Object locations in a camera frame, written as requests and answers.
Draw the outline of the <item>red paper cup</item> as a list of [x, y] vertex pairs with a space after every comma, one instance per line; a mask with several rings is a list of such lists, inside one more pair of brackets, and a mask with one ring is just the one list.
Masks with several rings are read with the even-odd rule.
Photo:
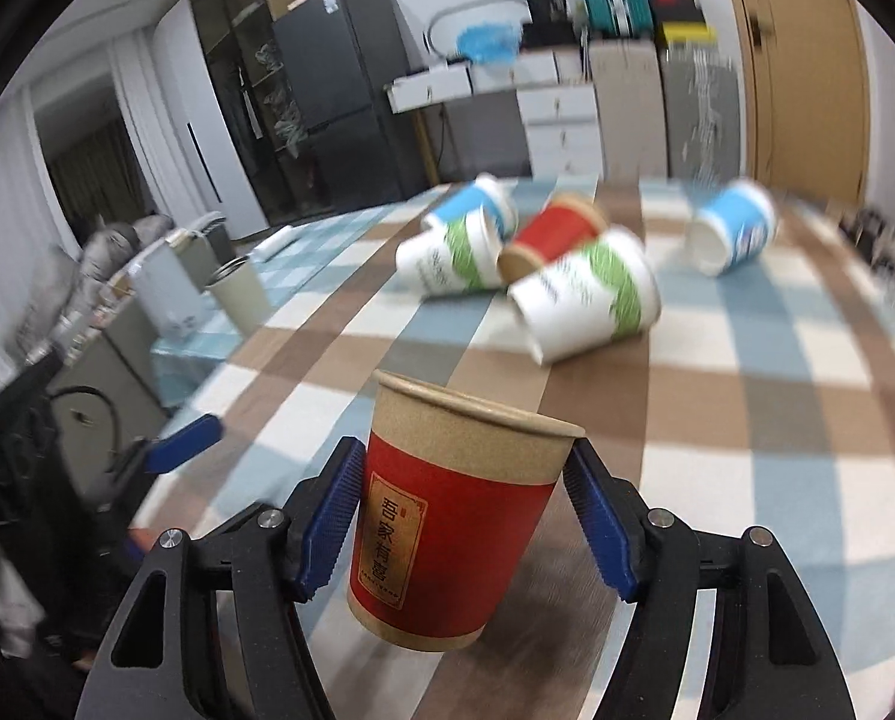
[[397, 647], [467, 647], [501, 603], [586, 433], [402, 374], [372, 377], [349, 609]]
[[556, 192], [546, 205], [501, 250], [498, 270], [504, 284], [529, 277], [559, 257], [597, 239], [608, 216], [591, 197]]

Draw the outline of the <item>white green paper cup rear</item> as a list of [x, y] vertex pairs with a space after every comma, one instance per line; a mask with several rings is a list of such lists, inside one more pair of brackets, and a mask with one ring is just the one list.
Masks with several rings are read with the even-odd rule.
[[502, 240], [484, 208], [403, 241], [395, 250], [395, 275], [424, 299], [502, 288]]

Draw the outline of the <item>white green paper cup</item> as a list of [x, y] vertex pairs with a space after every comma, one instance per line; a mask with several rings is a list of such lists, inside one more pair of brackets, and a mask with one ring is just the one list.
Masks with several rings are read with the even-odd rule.
[[516, 281], [507, 296], [540, 366], [649, 332], [662, 312], [646, 249], [623, 226]]
[[403, 241], [395, 250], [395, 275], [424, 299], [502, 288], [502, 240], [484, 208]]

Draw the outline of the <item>white green paper cup front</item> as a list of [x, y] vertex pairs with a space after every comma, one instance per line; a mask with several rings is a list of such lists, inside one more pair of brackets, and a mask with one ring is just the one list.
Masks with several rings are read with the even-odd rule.
[[623, 226], [516, 281], [507, 296], [540, 366], [649, 332], [662, 312], [646, 249]]

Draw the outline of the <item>blue paper cup left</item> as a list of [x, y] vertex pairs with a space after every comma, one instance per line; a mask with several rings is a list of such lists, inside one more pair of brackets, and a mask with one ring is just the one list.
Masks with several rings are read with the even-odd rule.
[[512, 185], [493, 174], [482, 172], [473, 182], [462, 185], [457, 192], [423, 216], [424, 231], [460, 220], [472, 211], [483, 210], [495, 222], [503, 241], [509, 241], [519, 229], [519, 211], [511, 200]]

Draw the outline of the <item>blue paper cup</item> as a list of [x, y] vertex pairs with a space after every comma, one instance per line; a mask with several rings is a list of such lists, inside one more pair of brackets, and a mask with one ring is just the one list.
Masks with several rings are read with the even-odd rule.
[[719, 277], [756, 259], [773, 242], [776, 229], [771, 193], [750, 179], [735, 179], [687, 224], [688, 262], [703, 275]]
[[423, 216], [424, 231], [460, 220], [472, 211], [483, 210], [495, 222], [503, 241], [509, 241], [519, 229], [519, 211], [511, 200], [512, 185], [493, 174], [482, 172], [473, 182], [462, 185], [457, 192]]

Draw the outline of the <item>blue paper cup right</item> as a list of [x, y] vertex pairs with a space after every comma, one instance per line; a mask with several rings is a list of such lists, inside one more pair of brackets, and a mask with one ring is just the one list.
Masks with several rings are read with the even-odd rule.
[[719, 277], [756, 259], [773, 242], [776, 229], [771, 193], [750, 179], [735, 179], [687, 224], [688, 262], [703, 275]]

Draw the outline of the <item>white appliance on side table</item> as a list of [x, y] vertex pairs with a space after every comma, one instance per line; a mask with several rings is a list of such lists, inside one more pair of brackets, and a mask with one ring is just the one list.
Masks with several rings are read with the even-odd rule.
[[180, 341], [202, 325], [202, 293], [216, 268], [208, 239], [185, 227], [157, 239], [128, 265], [133, 293], [159, 337]]

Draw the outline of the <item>beige cylindrical bin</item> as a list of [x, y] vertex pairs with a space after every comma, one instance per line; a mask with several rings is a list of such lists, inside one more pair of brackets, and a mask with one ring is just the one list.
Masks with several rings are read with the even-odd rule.
[[244, 338], [252, 337], [273, 314], [273, 305], [249, 255], [235, 257], [219, 266], [206, 283], [206, 289]]

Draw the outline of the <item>grey jacket on sofa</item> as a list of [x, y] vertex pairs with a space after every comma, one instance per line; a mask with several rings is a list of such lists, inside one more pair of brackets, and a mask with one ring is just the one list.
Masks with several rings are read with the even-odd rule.
[[93, 232], [79, 259], [52, 244], [34, 270], [31, 291], [6, 351], [22, 361], [63, 319], [89, 316], [109, 291], [109, 283], [136, 255], [175, 227], [170, 216], [149, 215], [134, 223], [110, 223]]

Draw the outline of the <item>white curtain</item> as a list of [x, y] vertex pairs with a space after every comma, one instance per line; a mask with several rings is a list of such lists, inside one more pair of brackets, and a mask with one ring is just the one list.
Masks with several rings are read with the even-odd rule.
[[21, 89], [0, 101], [0, 387], [14, 371], [4, 340], [24, 312], [38, 262], [54, 245], [77, 250], [43, 158], [31, 92]]

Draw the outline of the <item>checkered tablecloth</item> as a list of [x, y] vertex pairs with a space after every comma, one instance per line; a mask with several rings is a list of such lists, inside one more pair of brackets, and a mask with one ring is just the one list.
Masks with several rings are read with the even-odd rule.
[[834, 222], [791, 205], [758, 259], [708, 278], [680, 255], [703, 188], [573, 179], [646, 245], [662, 314], [644, 337], [535, 364], [504, 296], [424, 302], [397, 245], [445, 199], [309, 224], [273, 280], [280, 309], [185, 403], [228, 433], [164, 476], [134, 528], [203, 533], [281, 502], [337, 440], [366, 437], [374, 372], [399, 372], [586, 429], [649, 504], [783, 544], [840, 657], [857, 715], [895, 706], [895, 319]]

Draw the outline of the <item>pile of shoes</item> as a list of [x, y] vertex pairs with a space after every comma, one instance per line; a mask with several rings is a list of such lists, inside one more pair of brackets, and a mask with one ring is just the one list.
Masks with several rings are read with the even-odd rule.
[[869, 267], [880, 294], [895, 309], [895, 223], [877, 208], [861, 208], [845, 211], [838, 227]]

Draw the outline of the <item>black refrigerator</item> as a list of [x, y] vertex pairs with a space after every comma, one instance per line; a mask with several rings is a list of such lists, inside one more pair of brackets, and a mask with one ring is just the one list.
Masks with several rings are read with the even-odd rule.
[[346, 213], [424, 190], [415, 127], [388, 102], [410, 70], [392, 0], [304, 0], [273, 32], [330, 205]]

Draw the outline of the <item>dark glass cabinet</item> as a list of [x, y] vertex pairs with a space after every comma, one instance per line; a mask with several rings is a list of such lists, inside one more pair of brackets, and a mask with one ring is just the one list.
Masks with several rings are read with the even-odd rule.
[[271, 224], [322, 215], [319, 174], [267, 0], [190, 0], [219, 109]]

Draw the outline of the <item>blue plastic bag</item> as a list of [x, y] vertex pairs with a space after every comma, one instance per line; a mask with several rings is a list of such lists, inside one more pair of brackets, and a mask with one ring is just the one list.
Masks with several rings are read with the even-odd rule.
[[484, 21], [467, 26], [457, 36], [457, 50], [462, 57], [477, 65], [509, 65], [520, 54], [522, 26], [519, 23]]

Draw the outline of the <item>white drawer desk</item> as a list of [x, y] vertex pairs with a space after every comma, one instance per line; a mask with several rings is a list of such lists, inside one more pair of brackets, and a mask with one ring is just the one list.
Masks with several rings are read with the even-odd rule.
[[529, 50], [509, 64], [462, 60], [387, 87], [395, 114], [499, 93], [516, 94], [535, 177], [605, 176], [597, 96], [575, 47]]

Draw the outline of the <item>silver suitcase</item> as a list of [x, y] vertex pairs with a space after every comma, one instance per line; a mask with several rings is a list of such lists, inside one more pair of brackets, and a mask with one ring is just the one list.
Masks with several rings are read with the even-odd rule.
[[660, 55], [667, 154], [674, 179], [724, 184], [740, 176], [740, 93], [731, 60], [707, 47]]

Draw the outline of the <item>black bag on desk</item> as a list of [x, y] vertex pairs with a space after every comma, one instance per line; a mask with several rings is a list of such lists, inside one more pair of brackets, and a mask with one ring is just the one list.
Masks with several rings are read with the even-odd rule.
[[529, 20], [522, 23], [523, 50], [580, 46], [579, 31], [569, 13], [568, 0], [525, 0]]

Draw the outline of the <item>wooden door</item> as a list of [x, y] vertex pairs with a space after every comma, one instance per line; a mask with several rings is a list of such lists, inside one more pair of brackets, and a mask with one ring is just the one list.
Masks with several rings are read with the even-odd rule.
[[774, 192], [863, 203], [866, 54], [854, 0], [732, 0], [744, 69], [747, 172]]

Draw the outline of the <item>beige suitcase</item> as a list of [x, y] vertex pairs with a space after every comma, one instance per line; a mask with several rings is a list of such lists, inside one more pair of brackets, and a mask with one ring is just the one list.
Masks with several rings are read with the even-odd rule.
[[669, 174], [659, 60], [646, 41], [595, 41], [589, 47], [603, 169], [632, 184]]

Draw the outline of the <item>stacked shoe boxes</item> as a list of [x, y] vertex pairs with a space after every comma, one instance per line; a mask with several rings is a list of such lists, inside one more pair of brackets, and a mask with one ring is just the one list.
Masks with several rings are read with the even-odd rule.
[[701, 0], [649, 0], [657, 39], [664, 47], [714, 47], [717, 32], [704, 16]]

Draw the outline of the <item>oval mirror frame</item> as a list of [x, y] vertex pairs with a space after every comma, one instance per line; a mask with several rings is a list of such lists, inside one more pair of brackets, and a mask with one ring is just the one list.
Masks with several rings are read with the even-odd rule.
[[423, 29], [423, 47], [427, 57], [449, 64], [467, 60], [457, 50], [457, 36], [467, 26], [484, 21], [491, 23], [519, 23], [529, 20], [525, 0], [468, 0], [436, 11]]

